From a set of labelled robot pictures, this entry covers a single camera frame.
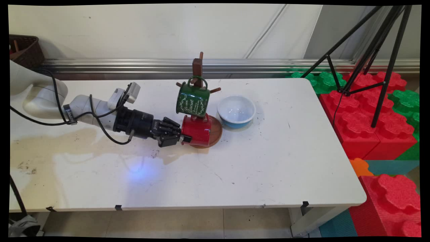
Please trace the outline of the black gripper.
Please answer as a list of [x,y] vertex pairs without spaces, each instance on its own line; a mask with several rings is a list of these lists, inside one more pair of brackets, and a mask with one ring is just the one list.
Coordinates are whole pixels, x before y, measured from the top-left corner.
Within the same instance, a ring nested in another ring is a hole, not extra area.
[[168,117],[158,120],[154,119],[152,114],[137,109],[118,109],[114,121],[114,132],[124,132],[126,135],[130,135],[132,131],[134,131],[134,137],[157,139],[158,146],[161,148],[192,141],[191,136],[181,134],[180,124]]

